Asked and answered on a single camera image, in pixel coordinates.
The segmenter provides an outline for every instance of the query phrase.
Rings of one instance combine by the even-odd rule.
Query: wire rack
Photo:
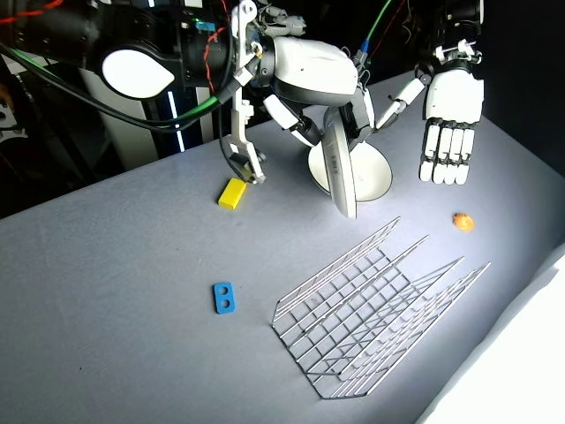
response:
[[[371,393],[490,266],[443,290],[459,258],[417,280],[397,267],[427,237],[391,259],[388,223],[280,299],[272,327],[322,398]]]

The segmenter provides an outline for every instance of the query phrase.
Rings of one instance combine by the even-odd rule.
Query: orange object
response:
[[[455,214],[453,215],[453,223],[457,229],[463,232],[470,232],[475,228],[475,222],[467,214]]]

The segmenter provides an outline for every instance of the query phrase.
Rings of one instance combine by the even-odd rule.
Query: metal wire basket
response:
[[[371,393],[490,266],[440,291],[463,257],[411,281],[397,266],[427,236],[394,259],[380,249],[399,219],[276,305],[271,325],[322,398]]]

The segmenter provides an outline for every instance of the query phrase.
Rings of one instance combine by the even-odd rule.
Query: gray table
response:
[[[373,88],[376,110],[404,75]],[[371,138],[394,182],[348,221],[273,123],[249,133],[268,181],[216,206],[229,169],[196,148],[0,222],[0,422],[406,423],[428,405],[565,230],[565,180],[483,119],[465,186],[424,184],[422,99]],[[309,113],[320,118],[322,108]],[[451,224],[471,214],[470,234]],[[493,266],[369,397],[322,401],[269,328],[275,302],[384,223],[423,273]],[[215,314],[231,281],[237,311]]]

